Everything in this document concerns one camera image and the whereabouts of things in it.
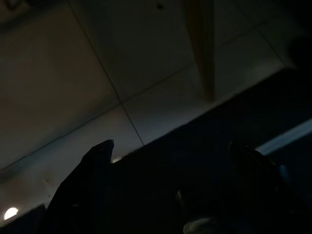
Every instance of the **light fixture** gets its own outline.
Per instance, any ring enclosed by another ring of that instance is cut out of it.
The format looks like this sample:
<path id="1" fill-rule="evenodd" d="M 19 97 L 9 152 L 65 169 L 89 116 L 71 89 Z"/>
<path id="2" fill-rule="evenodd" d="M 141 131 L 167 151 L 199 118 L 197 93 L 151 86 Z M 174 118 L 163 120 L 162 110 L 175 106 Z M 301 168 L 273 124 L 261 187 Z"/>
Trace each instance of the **light fixture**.
<path id="1" fill-rule="evenodd" d="M 18 213 L 18 209 L 16 209 L 15 207 L 12 207 L 10 209 L 8 209 L 5 214 L 4 214 L 4 220 L 7 220 L 13 216 L 15 216 Z"/>

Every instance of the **round light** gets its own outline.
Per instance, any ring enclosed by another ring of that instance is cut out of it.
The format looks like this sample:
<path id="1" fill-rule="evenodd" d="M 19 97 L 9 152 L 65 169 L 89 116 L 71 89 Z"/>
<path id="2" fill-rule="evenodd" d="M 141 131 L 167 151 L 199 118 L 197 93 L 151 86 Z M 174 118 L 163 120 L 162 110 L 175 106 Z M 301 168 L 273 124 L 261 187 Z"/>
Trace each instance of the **round light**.
<path id="1" fill-rule="evenodd" d="M 16 209 L 15 207 L 10 208 L 9 210 L 7 210 L 4 214 L 4 220 L 7 220 L 13 216 L 15 216 L 18 213 L 18 209 Z"/>

